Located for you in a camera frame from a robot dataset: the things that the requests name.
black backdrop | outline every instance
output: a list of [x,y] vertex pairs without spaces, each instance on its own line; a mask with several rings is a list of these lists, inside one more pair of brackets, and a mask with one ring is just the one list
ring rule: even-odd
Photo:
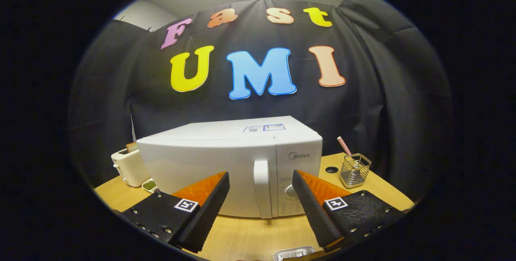
[[[266,19],[270,7],[286,8],[293,24]],[[330,28],[312,23],[303,9],[328,12]],[[238,18],[214,28],[214,13],[233,8]],[[444,69],[423,35],[383,0],[344,0],[340,6],[292,0],[251,0],[216,6],[189,16],[177,42],[160,49],[166,29],[146,35],[112,21],[85,55],[70,104],[72,151],[94,186],[116,176],[111,153],[137,138],[192,122],[291,115],[323,137],[323,155],[354,153],[372,160],[372,170],[418,202],[449,155],[452,126],[450,88]],[[180,93],[170,85],[170,58],[189,52],[185,77],[197,72],[194,51],[213,45],[205,83]],[[322,87],[315,55],[327,45],[345,85]],[[261,64],[271,48],[288,48],[297,92],[233,100],[233,72],[225,57],[245,50]]]

foam letter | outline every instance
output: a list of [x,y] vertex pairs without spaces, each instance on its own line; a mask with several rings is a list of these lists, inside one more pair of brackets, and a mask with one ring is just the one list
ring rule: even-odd
[[318,26],[324,26],[324,27],[330,27],[332,26],[331,22],[327,22],[324,20],[323,15],[325,17],[328,16],[328,13],[319,10],[317,7],[311,7],[303,9],[304,12],[308,12],[308,15],[310,15],[310,19],[313,23],[317,24]]
[[346,79],[337,70],[337,65],[332,55],[335,50],[332,47],[318,45],[308,48],[308,51],[315,55],[319,63],[321,70],[319,85],[323,87],[337,87],[346,83]]
[[170,85],[177,92],[187,92],[199,88],[208,78],[208,66],[212,45],[203,46],[195,51],[198,56],[197,74],[192,79],[185,79],[185,63],[190,56],[189,52],[183,52],[170,59],[172,71],[170,72]]
[[223,23],[232,22],[237,17],[238,15],[235,15],[235,10],[232,8],[221,10],[210,17],[212,20],[208,22],[208,27],[212,28]]
[[246,78],[254,92],[262,95],[269,76],[271,85],[268,91],[271,95],[294,94],[297,87],[290,76],[289,55],[290,50],[287,48],[271,48],[262,65],[258,65],[246,51],[227,55],[226,59],[233,65],[233,90],[229,93],[229,98],[245,99],[251,95],[251,90],[246,88]]
[[267,12],[267,19],[269,19],[272,23],[281,23],[281,24],[291,24],[293,23],[293,17],[291,17],[290,11],[284,8],[276,8],[271,7],[268,8],[265,12]]
[[183,31],[185,31],[185,25],[190,24],[192,22],[192,19],[185,19],[182,22],[176,23],[174,25],[169,26],[166,30],[166,37],[164,39],[164,43],[162,45],[162,49],[166,48],[167,46],[171,46],[177,42],[177,39],[175,39],[175,36],[178,37],[183,34]]

wooden table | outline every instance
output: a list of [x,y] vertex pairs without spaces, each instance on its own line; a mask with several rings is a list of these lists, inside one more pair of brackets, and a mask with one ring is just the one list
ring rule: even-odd
[[[343,156],[344,153],[323,156],[319,169],[320,178],[341,188],[343,185],[339,180],[339,173],[328,173],[325,169],[332,166],[340,170]],[[414,206],[408,197],[372,171],[362,186],[347,190],[351,193],[368,190],[398,210]],[[118,211],[124,211],[150,195],[141,187],[128,186],[120,176],[98,186],[95,192],[107,206]],[[305,215],[274,219],[219,215],[202,251],[194,255],[213,261],[273,261],[274,253],[279,250],[300,246],[312,246],[315,251],[322,250]]]

midea logo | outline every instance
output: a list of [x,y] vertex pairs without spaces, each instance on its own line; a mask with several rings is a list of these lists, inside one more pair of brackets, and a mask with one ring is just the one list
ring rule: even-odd
[[297,154],[295,152],[291,152],[289,154],[289,159],[295,160],[296,158],[302,158],[302,157],[310,157],[310,154]]

blue letter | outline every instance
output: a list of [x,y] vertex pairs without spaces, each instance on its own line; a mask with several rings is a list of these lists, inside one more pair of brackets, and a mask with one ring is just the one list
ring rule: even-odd
[[269,76],[271,95],[294,94],[297,87],[292,83],[289,70],[290,50],[288,48],[271,48],[262,65],[246,51],[232,52],[226,59],[233,65],[233,90],[229,98],[233,100],[245,99],[251,95],[251,90],[246,88],[246,78],[251,84],[254,92],[262,95]]

